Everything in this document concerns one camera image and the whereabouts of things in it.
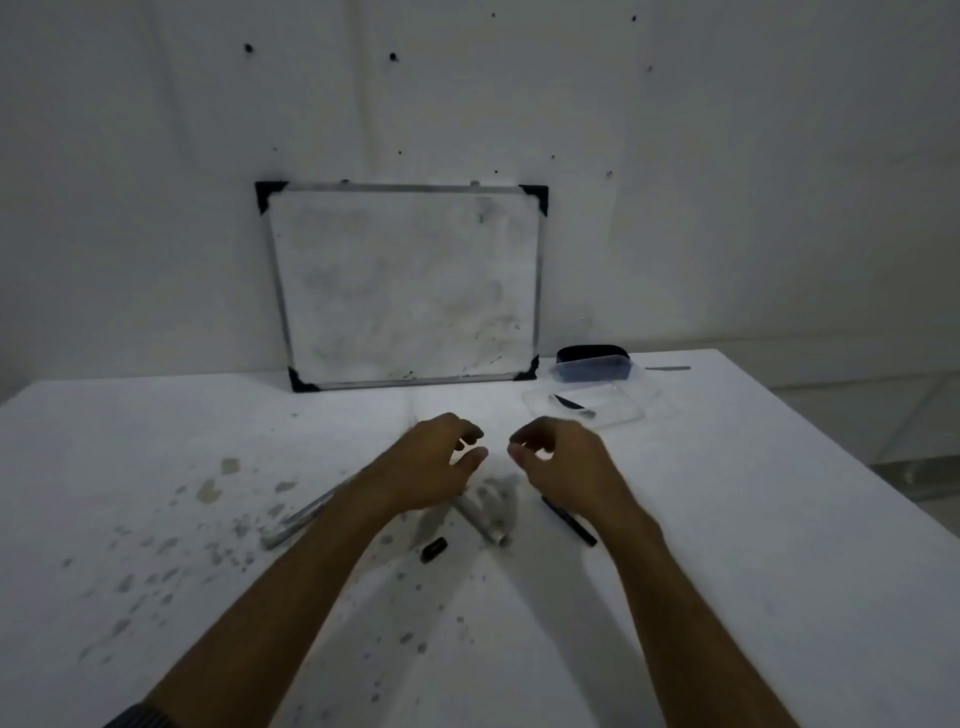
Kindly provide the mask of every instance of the black pen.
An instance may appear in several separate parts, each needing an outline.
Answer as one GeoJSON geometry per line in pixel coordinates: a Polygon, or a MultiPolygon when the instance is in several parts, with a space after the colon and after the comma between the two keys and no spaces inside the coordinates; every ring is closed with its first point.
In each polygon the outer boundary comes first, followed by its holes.
{"type": "Polygon", "coordinates": [[[561,508],[559,505],[554,505],[549,500],[546,499],[546,496],[540,496],[543,499],[543,502],[547,504],[547,507],[551,511],[556,513],[560,518],[566,523],[570,528],[576,531],[577,535],[587,542],[587,546],[596,546],[597,540],[593,538],[593,534],[583,528],[573,516],[571,516],[565,509],[561,508]]]}

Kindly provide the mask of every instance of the person's left arm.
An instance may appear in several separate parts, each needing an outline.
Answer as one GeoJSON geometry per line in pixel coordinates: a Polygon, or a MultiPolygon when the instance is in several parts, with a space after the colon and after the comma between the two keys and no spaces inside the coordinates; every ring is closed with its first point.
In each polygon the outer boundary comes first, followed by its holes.
{"type": "Polygon", "coordinates": [[[179,728],[267,726],[367,545],[396,514],[459,495],[487,457],[447,413],[415,425],[344,486],[147,695],[179,728]]]}

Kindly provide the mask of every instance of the person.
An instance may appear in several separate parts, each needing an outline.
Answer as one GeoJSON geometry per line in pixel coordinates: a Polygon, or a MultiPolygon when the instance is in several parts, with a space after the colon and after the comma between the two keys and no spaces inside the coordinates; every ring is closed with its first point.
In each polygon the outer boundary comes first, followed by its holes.
{"type": "MultiPolygon", "coordinates": [[[[482,437],[451,413],[408,430],[110,726],[267,726],[367,545],[397,514],[462,493],[488,455],[473,447],[482,437]],[[451,463],[456,450],[466,451],[451,463]]],[[[592,523],[606,545],[669,726],[796,725],[674,561],[598,435],[539,418],[507,450],[535,488],[592,523]]]]}

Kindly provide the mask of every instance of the sleeve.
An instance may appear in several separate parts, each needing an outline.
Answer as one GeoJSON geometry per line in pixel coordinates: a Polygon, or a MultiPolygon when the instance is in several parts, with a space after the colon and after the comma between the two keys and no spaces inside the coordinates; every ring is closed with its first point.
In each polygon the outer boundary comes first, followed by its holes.
{"type": "Polygon", "coordinates": [[[139,703],[131,705],[104,728],[178,728],[178,726],[156,708],[139,703]]]}

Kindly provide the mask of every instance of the white table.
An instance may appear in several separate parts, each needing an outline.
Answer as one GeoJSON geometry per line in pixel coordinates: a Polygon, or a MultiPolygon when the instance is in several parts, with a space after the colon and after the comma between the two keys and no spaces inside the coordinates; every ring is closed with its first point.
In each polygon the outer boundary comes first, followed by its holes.
{"type": "MultiPolygon", "coordinates": [[[[647,373],[676,414],[604,438],[800,723],[955,725],[960,544],[719,352],[634,360],[691,367],[647,373]]],[[[506,492],[513,546],[484,547],[452,511],[392,522],[276,725],[661,724],[607,553],[504,451],[530,386],[31,386],[0,408],[0,724],[96,726],[136,701],[270,563],[256,528],[275,505],[290,513],[445,410],[487,431],[471,482],[506,492]],[[239,472],[221,474],[225,458],[239,472]],[[222,494],[203,503],[209,478],[222,494]],[[450,547],[422,565],[413,546],[435,533],[450,547]]]]}

